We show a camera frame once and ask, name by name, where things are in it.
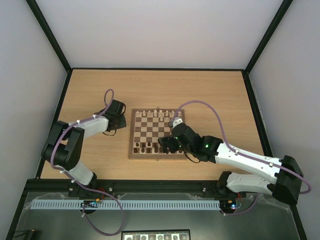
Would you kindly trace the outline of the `light bishop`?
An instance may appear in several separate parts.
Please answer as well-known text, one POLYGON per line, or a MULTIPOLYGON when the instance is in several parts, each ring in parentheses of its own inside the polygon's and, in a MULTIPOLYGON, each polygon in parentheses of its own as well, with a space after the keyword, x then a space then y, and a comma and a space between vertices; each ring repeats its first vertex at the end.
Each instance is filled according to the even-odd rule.
POLYGON ((175 111, 174 111, 174 110, 172 110, 172 111, 171 111, 171 115, 170 115, 170 116, 171 116, 171 118, 173 118, 173 117, 174 117, 174 115, 175 115, 175 111))

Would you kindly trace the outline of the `light king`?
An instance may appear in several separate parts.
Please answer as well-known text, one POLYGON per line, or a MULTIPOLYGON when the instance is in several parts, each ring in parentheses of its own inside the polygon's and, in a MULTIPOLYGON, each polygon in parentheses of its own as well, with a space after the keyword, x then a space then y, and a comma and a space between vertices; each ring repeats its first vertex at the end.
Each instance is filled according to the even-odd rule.
POLYGON ((154 118, 157 118, 158 117, 158 110, 157 109, 155 109, 154 111, 153 111, 153 117, 154 118))

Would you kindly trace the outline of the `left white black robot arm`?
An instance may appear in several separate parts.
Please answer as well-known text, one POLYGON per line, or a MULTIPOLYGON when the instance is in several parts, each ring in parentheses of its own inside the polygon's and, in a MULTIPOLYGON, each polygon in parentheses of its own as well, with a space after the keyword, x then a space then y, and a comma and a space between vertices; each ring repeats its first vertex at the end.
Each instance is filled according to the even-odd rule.
POLYGON ((126 105, 112 100, 110 105, 91 117, 67 123, 57 121, 43 146, 41 157, 56 170, 85 188, 97 188, 97 175, 81 161, 83 142, 95 134, 116 132, 127 126, 126 105))

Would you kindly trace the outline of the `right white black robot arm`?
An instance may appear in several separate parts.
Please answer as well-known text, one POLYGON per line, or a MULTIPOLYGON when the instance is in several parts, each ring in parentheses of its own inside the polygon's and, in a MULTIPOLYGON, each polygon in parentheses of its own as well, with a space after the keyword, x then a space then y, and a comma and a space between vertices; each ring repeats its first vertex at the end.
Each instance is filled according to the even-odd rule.
POLYGON ((173 124, 172 134, 159 137, 158 143, 164 153, 182 151, 200 162, 230 165, 247 171, 248 175, 226 172, 220 176, 217 187, 224 196, 233 192, 253 192, 271 195, 288 205, 298 203, 303 173, 291 156, 276 158, 244 151, 220 138, 200 136, 181 119, 173 124))

